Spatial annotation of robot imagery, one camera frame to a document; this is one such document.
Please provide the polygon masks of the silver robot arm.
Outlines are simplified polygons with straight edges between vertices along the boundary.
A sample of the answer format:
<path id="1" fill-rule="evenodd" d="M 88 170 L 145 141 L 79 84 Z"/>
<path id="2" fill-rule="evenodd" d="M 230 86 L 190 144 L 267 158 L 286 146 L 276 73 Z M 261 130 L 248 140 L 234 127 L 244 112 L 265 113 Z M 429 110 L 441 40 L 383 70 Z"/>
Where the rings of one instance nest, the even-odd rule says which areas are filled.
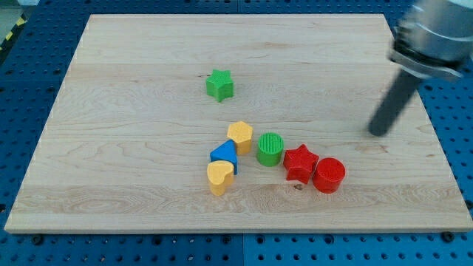
<path id="1" fill-rule="evenodd" d="M 414 1 L 398 20 L 389 59 L 419 78 L 462 78 L 472 56 L 472 0 Z"/>

